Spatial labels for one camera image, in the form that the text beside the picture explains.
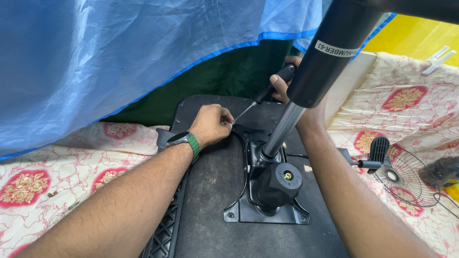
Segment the hand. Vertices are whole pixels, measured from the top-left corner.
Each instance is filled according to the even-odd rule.
[[[301,63],[301,58],[297,56],[286,56],[285,62],[294,63],[298,67]],[[271,84],[276,88],[277,92],[273,93],[273,97],[284,104],[287,104],[290,99],[287,97],[287,88],[290,82],[285,81],[278,75],[272,75],[269,80]],[[301,131],[314,131],[314,130],[325,130],[325,103],[327,96],[325,96],[320,104],[316,108],[308,108],[304,112],[303,116],[297,123],[297,129]]]
[[[228,137],[234,118],[227,108],[219,104],[202,106],[188,131],[199,142],[200,151]]]

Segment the chrome cylinder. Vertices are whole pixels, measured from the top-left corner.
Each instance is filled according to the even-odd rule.
[[[300,120],[305,110],[306,108],[297,106],[292,101],[288,102],[268,142],[263,146],[263,154],[268,157],[275,157],[277,155],[287,135],[297,124],[298,120]]]

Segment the wire fan grille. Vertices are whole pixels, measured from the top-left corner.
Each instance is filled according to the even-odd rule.
[[[431,207],[438,200],[438,184],[427,185],[421,178],[433,178],[431,171],[416,156],[407,150],[392,145],[384,164],[373,174],[384,189],[397,200],[418,207]]]

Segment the screwdriver handle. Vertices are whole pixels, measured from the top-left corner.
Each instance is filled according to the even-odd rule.
[[[293,79],[296,71],[297,71],[297,67],[294,64],[289,63],[285,65],[282,69],[280,69],[276,74],[279,75],[285,81],[285,83],[288,83],[289,81]],[[275,91],[276,89],[274,88],[274,86],[272,84],[269,84],[267,88],[263,89],[260,92],[258,97],[255,99],[255,102],[257,104],[261,104],[261,102],[266,97],[266,95],[272,94]]]

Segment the blue tarp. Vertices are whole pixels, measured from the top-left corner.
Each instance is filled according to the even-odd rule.
[[[311,37],[321,5],[321,0],[3,1],[0,160],[115,114],[223,52],[262,39]]]

